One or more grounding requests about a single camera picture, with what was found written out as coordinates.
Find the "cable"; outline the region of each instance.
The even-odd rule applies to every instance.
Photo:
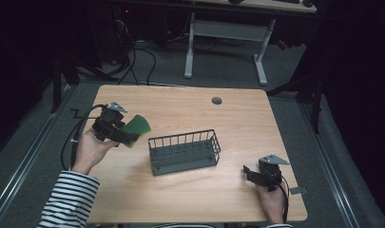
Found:
[[[151,57],[153,57],[153,60],[154,60],[154,62],[153,62],[153,67],[150,69],[150,72],[148,72],[148,74],[147,74],[147,79],[146,79],[147,85],[150,86],[150,83],[149,83],[149,82],[150,82],[150,76],[151,76],[151,73],[153,72],[154,68],[156,67],[156,62],[157,62],[157,61],[156,61],[156,57],[154,56],[153,53],[151,53],[151,52],[148,51],[148,50],[144,50],[144,49],[137,49],[137,50],[146,52],[146,53],[150,54]]]
[[[289,197],[290,197],[290,193],[289,193],[289,196],[287,196],[286,194],[286,191],[284,191],[284,188],[281,186],[280,183],[278,183],[273,177],[272,175],[270,175],[270,173],[265,170],[266,174],[269,176],[269,178],[272,179],[273,183],[276,184],[281,192],[283,193],[283,196],[284,196],[284,211],[283,211],[283,222],[286,223],[287,221],[287,214],[289,212]],[[283,177],[284,181],[286,182],[286,187],[287,187],[287,191],[290,192],[290,189],[289,189],[289,184],[287,183],[286,179]]]
[[[133,66],[135,66],[135,62],[136,62],[136,48],[135,48],[135,45],[133,45],[133,62],[132,62],[132,65],[129,67],[127,72],[125,72],[124,76],[122,76],[122,78],[118,81],[117,85],[119,85],[122,82],[122,80],[126,77],[127,73],[133,68]]]
[[[186,38],[186,37],[188,37],[188,35],[187,36],[184,36],[184,37],[181,37],[180,39],[178,39],[178,40],[173,40],[172,41],[172,43],[175,43],[175,42],[181,42],[181,40],[182,39],[184,39],[184,38]],[[172,47],[174,47],[174,48],[182,48],[182,47],[185,47],[185,46],[188,46],[188,42],[183,42],[181,45],[174,45],[174,44],[171,44],[171,43],[167,43],[168,45],[170,45],[170,46],[172,46]]]
[[[232,44],[232,43],[229,43],[229,42],[222,41],[222,39],[219,39],[219,40],[218,40],[218,42],[219,42],[220,44],[228,45],[228,46],[233,46],[233,47],[243,46],[243,45],[245,45],[246,43],[253,43],[253,41],[247,41],[247,40],[240,40],[240,41],[241,41],[240,43]]]
[[[129,31],[128,31],[128,28],[126,26],[126,23],[124,23],[119,17],[116,17],[114,19],[114,23],[116,25],[116,35],[117,35],[117,38],[118,38],[118,41],[119,41],[119,59],[122,59],[122,56],[123,56],[123,53],[124,53],[124,50],[125,50],[125,47],[126,47],[126,36],[129,35]],[[106,80],[109,80],[109,81],[116,81],[116,79],[114,78],[110,78],[110,76],[114,75],[114,74],[117,74],[117,73],[120,73],[122,71],[124,71],[126,69],[126,64],[128,64],[128,58],[127,58],[127,55],[124,57],[124,60],[123,62],[121,63],[121,65],[110,71],[110,72],[107,72],[107,73],[104,73],[103,71],[97,69],[97,68],[91,68],[91,66],[84,66],[84,65],[79,65],[80,67],[85,67],[85,69],[87,71],[89,71],[90,73],[87,73],[87,72],[84,72],[83,70],[81,70],[80,68],[76,67],[77,69],[77,72],[81,75],[84,75],[86,77],[100,77],[100,78],[104,78]]]
[[[201,50],[201,51],[208,51],[208,50],[211,50],[211,49],[213,49],[213,48],[215,48],[216,46],[217,46],[217,44],[218,44],[218,39],[216,39],[215,40],[215,42],[211,42],[210,41],[210,39],[204,39],[204,38],[200,38],[200,39],[196,39],[197,41],[198,40],[208,40],[209,42],[206,42],[204,45],[206,45],[206,44],[212,44],[213,46],[212,47],[209,47],[209,48],[206,48],[206,49],[204,49],[204,48],[198,48],[196,45],[194,45],[193,47],[194,47],[194,49],[196,49],[196,50]]]
[[[72,166],[74,164],[74,162],[76,161],[76,152],[77,152],[77,143],[79,141],[79,138],[80,138],[80,130],[81,130],[81,127],[83,125],[83,122],[88,120],[88,119],[96,119],[96,118],[89,118],[88,115],[90,114],[90,112],[92,110],[94,110],[95,108],[105,108],[106,106],[103,105],[103,104],[97,104],[93,107],[91,107],[88,111],[85,112],[85,114],[83,115],[82,119],[80,119],[80,121],[71,129],[69,135],[67,136],[67,139],[65,140],[65,143],[62,147],[62,150],[61,150],[61,164],[62,164],[62,167],[64,168],[64,170],[68,170],[68,168],[65,166],[65,162],[64,162],[64,153],[65,153],[65,148],[67,146],[67,142],[69,141],[70,139],[70,136],[73,134],[73,132],[76,130],[74,136],[73,136],[73,139],[71,140],[73,142],[73,145],[72,145],[72,148],[71,148],[71,161],[70,161],[70,165]]]
[[[132,75],[133,75],[133,78],[135,79],[136,85],[139,86],[140,83],[139,83],[139,81],[138,81],[138,78],[137,78],[136,75],[135,75],[135,71],[133,71],[133,69],[131,69],[130,71],[132,72]]]
[[[176,40],[179,40],[179,39],[182,39],[182,38],[188,36],[188,35],[185,35],[185,36],[183,36],[183,35],[185,34],[186,28],[188,27],[188,22],[189,22],[190,16],[191,16],[191,13],[189,12],[188,17],[186,18],[185,26],[183,27],[183,31],[180,33],[180,35],[177,38],[168,40],[167,42],[176,41]]]
[[[128,83],[128,84],[133,84],[133,83],[136,83],[136,82],[133,82],[133,81],[124,81],[124,83]],[[174,84],[166,84],[166,83],[154,83],[154,82],[149,82],[150,85],[154,85],[154,86],[173,86],[173,87],[194,87],[192,85],[174,85]],[[139,85],[147,85],[147,82],[139,82]]]

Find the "striped sleeve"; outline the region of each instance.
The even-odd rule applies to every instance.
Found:
[[[38,227],[85,227],[99,186],[95,178],[62,171]]]
[[[294,228],[294,227],[289,224],[273,224],[270,226],[266,226],[266,228]]]

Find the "hand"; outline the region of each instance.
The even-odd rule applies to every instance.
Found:
[[[95,138],[95,133],[93,129],[89,129],[80,138],[76,162],[71,167],[71,171],[88,175],[91,168],[104,158],[110,148],[119,145],[114,141],[99,141]]]
[[[286,191],[283,181],[280,185]],[[284,194],[281,189],[277,186],[274,191],[268,192],[267,187],[257,184],[256,186],[260,193],[260,204],[269,222],[283,224]]]

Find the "black cable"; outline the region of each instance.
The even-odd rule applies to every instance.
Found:
[[[265,172],[272,179],[273,183],[276,184],[280,188],[281,192],[283,193],[283,196],[284,196],[284,211],[283,211],[283,215],[282,216],[283,216],[283,222],[286,223],[286,221],[287,221],[287,214],[289,212],[289,197],[290,197],[290,193],[289,193],[289,197],[287,197],[286,191],[284,191],[284,188],[281,186],[281,184],[278,183],[272,177],[272,175],[270,175],[270,173],[267,170],[265,170]],[[287,181],[286,181],[286,185],[287,185],[286,186],[287,187],[287,191],[290,191],[289,185],[288,185]]]
[[[71,148],[71,161],[70,161],[70,165],[72,166],[74,164],[74,162],[76,161],[77,144],[78,144],[78,141],[80,138],[80,130],[82,128],[82,125],[83,125],[84,121],[86,121],[88,119],[96,119],[96,118],[89,118],[88,115],[92,110],[94,110],[95,108],[98,108],[98,107],[105,108],[106,106],[103,104],[97,104],[97,105],[91,107],[83,115],[82,119],[80,119],[80,121],[76,125],[74,125],[74,127],[71,129],[70,133],[68,134],[67,139],[65,140],[65,143],[64,143],[62,150],[61,150],[61,164],[62,164],[62,167],[64,168],[64,170],[68,170],[68,168],[65,166],[64,153],[65,153],[65,148],[67,146],[67,143],[70,139],[70,136],[76,130],[75,135],[72,138],[73,145]]]
[[[122,76],[122,78],[118,81],[117,85],[119,85],[122,82],[122,80],[126,77],[127,73],[133,68],[133,66],[135,66],[135,62],[136,62],[136,48],[133,46],[133,62],[132,62],[132,65],[129,67],[127,72],[125,72],[124,76]]]
[[[138,81],[138,78],[137,78],[136,75],[135,75],[135,71],[134,71],[133,69],[131,69],[130,71],[132,72],[132,75],[133,75],[133,78],[135,79],[136,85],[139,86],[140,83],[139,83],[139,81]]]
[[[218,40],[218,43],[220,43],[220,44],[228,45],[228,46],[233,46],[233,47],[243,46],[243,45],[245,45],[245,44],[248,43],[248,42],[249,42],[249,43],[252,43],[253,41],[242,40],[240,43],[232,44],[232,43],[230,43],[230,42],[222,41],[221,39]]]
[[[126,23],[123,22],[122,20],[123,19],[120,17],[115,17],[115,20],[114,20],[115,25],[120,25],[120,27],[116,27],[117,28],[116,34],[117,34],[118,39],[119,39],[119,41],[118,41],[119,42],[119,59],[122,59],[124,50],[126,50],[126,36],[129,35]],[[128,61],[127,55],[125,55],[124,60],[121,63],[121,65],[118,68],[116,68],[112,71],[109,71],[107,73],[104,73],[103,71],[101,71],[97,68],[90,68],[89,70],[92,70],[92,71],[89,71],[87,69],[87,71],[89,71],[90,73],[84,72],[78,67],[76,67],[76,69],[77,69],[77,72],[79,74],[84,75],[86,77],[102,77],[103,76],[102,77],[103,79],[106,79],[109,81],[116,81],[116,79],[110,78],[110,76],[124,71],[126,69],[126,64],[128,64],[128,62],[129,61]]]
[[[213,44],[213,46],[212,46],[212,47],[209,47],[209,48],[206,48],[206,49],[204,49],[204,48],[198,48],[196,45],[194,45],[193,47],[194,47],[194,49],[196,49],[196,50],[208,51],[208,50],[211,50],[211,49],[213,49],[213,48],[215,48],[215,47],[217,46],[217,44],[218,44],[218,39],[216,39],[214,42],[211,42],[211,41],[209,40],[209,42],[206,42],[206,44]]]
[[[125,50],[125,47],[126,47],[125,42],[121,41],[119,47],[120,47],[119,48],[119,57],[121,58],[121,56],[123,55],[123,52]],[[121,65],[118,68],[105,73],[105,72],[103,72],[102,70],[100,70],[100,69],[98,69],[96,67],[88,66],[86,63],[83,63],[82,61],[74,58],[73,56],[71,56],[71,59],[75,63],[76,66],[83,67],[88,72],[90,72],[90,73],[84,72],[80,68],[76,67],[76,70],[77,70],[77,72],[79,74],[84,75],[86,77],[99,77],[99,78],[102,78],[102,79],[105,79],[105,80],[109,80],[109,81],[116,81],[117,79],[112,78],[111,76],[124,71],[126,69],[126,64],[129,62],[127,55],[125,55],[125,58],[124,58],[123,62],[121,63]]]
[[[172,47],[174,47],[174,48],[182,48],[182,47],[188,46],[189,42],[188,41],[186,41],[186,42],[183,41],[183,39],[186,38],[186,37],[188,37],[188,36],[181,37],[178,40],[170,41],[167,44],[172,46]],[[182,45],[174,45],[174,44],[172,44],[172,43],[175,43],[175,42],[179,42],[179,43],[183,42],[183,44]]]
[[[180,40],[180,39],[182,39],[184,37],[188,37],[189,36],[189,35],[185,35],[185,36],[183,36],[183,35],[185,34],[186,28],[188,27],[190,17],[191,17],[191,13],[189,12],[188,16],[186,17],[186,22],[185,22],[185,26],[183,27],[183,31],[181,31],[180,35],[178,35],[176,38],[173,38],[171,40],[167,40],[168,44],[169,44],[169,42],[177,41],[177,40]]]
[[[156,67],[156,62],[157,62],[157,61],[156,61],[156,57],[154,56],[153,53],[151,53],[151,52],[148,51],[148,50],[145,50],[145,49],[137,49],[137,50],[146,52],[146,53],[148,53],[149,55],[151,55],[151,57],[153,57],[153,60],[154,60],[154,62],[153,62],[153,67],[150,69],[150,72],[148,72],[148,74],[147,74],[147,79],[146,79],[147,85],[150,86],[150,76],[151,76],[151,73],[153,72],[154,68]]]

